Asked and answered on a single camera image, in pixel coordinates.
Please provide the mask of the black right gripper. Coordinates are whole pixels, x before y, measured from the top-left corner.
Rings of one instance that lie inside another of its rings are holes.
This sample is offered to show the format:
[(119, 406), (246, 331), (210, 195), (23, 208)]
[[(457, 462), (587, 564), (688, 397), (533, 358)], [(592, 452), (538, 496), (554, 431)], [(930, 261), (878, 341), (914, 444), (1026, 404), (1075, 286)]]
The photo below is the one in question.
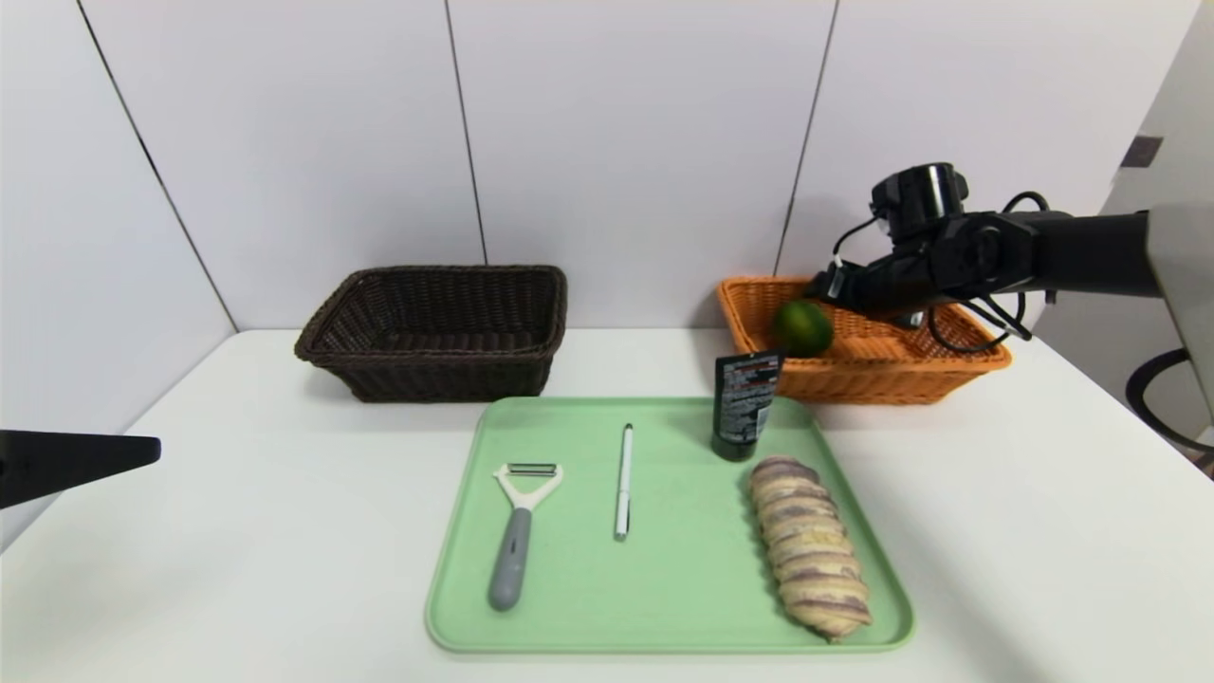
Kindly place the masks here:
[(807, 281), (802, 298), (819, 298), (867, 319), (892, 323), (921, 314), (932, 302), (934, 285), (919, 267), (900, 260), (861, 264), (840, 261)]

